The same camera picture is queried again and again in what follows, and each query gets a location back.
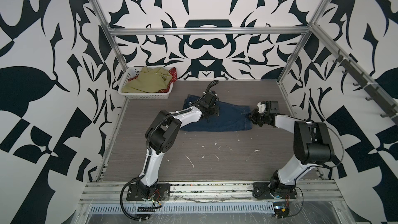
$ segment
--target red wire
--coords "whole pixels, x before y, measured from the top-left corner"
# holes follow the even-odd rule
[[[157,199],[156,199],[156,201],[159,199],[159,197],[160,197],[160,192],[159,192],[159,189],[157,189],[157,190],[155,190],[155,192],[153,193],[153,194],[156,194],[156,193],[158,193],[159,194],[159,196],[157,197]]]
[[[289,207],[290,195],[286,194],[286,207]]]

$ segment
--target wood grain floor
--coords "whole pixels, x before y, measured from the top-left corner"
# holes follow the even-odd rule
[[[130,100],[103,181],[129,181],[136,177],[145,160],[144,134],[158,112],[181,110],[187,95],[202,95],[208,83],[177,81],[167,100]],[[272,80],[220,82],[212,90],[220,101],[248,105],[251,109],[260,101],[278,101],[281,113],[289,114],[280,89]],[[269,180],[292,155],[293,134],[267,125],[240,132],[180,131],[164,155],[159,180]],[[311,172],[305,179],[316,179],[316,174]]]

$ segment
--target clothing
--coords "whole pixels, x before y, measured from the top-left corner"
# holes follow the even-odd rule
[[[169,84],[167,85],[167,88],[166,88],[166,89],[161,89],[161,90],[157,91],[157,93],[168,93],[169,90],[170,90],[171,84],[177,81],[177,70],[176,70],[176,68],[175,68],[175,67],[172,67],[172,68],[169,70],[169,73],[170,73],[170,74],[172,75],[172,77],[173,77],[172,80],[169,81]],[[132,80],[135,80],[135,79],[137,79],[137,77],[138,77],[138,75],[136,75],[136,76],[133,77],[133,78],[128,79],[127,82],[132,81]]]
[[[198,96],[188,95],[184,101],[183,109],[189,107],[189,102],[199,99]],[[187,132],[235,132],[251,129],[251,121],[247,118],[250,114],[250,107],[237,106],[226,102],[217,101],[220,107],[220,116],[210,116],[207,120],[202,118],[197,122],[192,122],[181,127],[181,130]]]
[[[137,79],[126,83],[122,88],[124,93],[156,93],[166,89],[172,75],[163,67],[151,69],[143,67]]]

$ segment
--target olive green cloth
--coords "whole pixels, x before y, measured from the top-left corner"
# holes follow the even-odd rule
[[[143,67],[138,77],[127,82],[124,93],[156,93],[166,89],[173,76],[163,67]]]

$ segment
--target jeans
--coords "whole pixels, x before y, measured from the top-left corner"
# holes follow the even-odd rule
[[[188,95],[184,101],[183,109],[189,107],[189,102],[199,99],[198,96]],[[220,116],[210,116],[208,119],[202,118],[197,122],[192,122],[181,130],[187,132],[235,132],[251,129],[251,121],[247,118],[250,114],[248,106],[237,106],[226,102],[217,101],[220,107]]]

